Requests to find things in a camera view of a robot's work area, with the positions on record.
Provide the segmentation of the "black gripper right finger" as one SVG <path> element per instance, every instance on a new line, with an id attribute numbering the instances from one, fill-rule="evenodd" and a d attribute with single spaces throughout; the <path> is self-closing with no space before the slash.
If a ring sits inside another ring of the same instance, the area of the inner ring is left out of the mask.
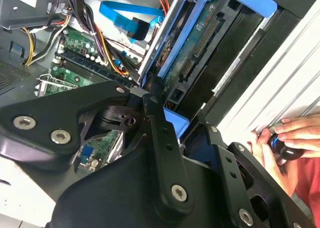
<path id="1" fill-rule="evenodd" d="M 204 114 L 197 115 L 201 144 L 197 160 L 218 174 L 219 198 L 233 228 L 313 228 L 313 222 L 238 142 L 226 145 Z"/>

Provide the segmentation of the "person's right hand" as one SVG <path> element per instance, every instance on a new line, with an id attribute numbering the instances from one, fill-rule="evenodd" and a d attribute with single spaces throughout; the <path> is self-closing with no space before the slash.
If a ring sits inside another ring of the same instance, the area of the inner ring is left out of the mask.
<path id="1" fill-rule="evenodd" d="M 305 150 L 303 158 L 320 157 L 320 115 L 285 118 L 274 128 L 278 139 L 293 149 Z"/>

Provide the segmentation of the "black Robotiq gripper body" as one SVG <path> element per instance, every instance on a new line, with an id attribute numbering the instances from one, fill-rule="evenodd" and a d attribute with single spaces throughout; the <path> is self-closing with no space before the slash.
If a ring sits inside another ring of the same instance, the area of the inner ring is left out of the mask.
<path id="1" fill-rule="evenodd" d="M 183 159 L 178 146 L 139 148 L 70 186 L 51 228 L 222 228 L 236 223 L 227 199 L 235 157 L 211 146 L 211 167 Z"/>

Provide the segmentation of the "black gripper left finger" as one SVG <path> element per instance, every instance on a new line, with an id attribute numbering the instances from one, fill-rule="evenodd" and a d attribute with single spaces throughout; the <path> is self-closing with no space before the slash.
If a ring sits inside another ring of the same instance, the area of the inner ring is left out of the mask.
<path id="1" fill-rule="evenodd" d="M 64 171 L 82 145 L 113 130 L 124 133 L 123 157 L 157 145 L 179 148 L 157 84 L 137 96 L 106 81 L 1 108 L 0 153 L 41 170 Z"/>

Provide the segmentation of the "person's left hand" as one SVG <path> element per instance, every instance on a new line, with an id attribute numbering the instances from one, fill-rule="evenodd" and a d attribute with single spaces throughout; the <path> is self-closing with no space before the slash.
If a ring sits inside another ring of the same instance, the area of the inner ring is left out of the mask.
<path id="1" fill-rule="evenodd" d="M 298 161 L 289 161 L 281 172 L 270 146 L 267 144 L 271 132 L 264 129 L 260 135 L 255 131 L 249 134 L 248 150 L 262 167 L 271 175 L 288 196 L 292 196 L 298 184 Z"/>

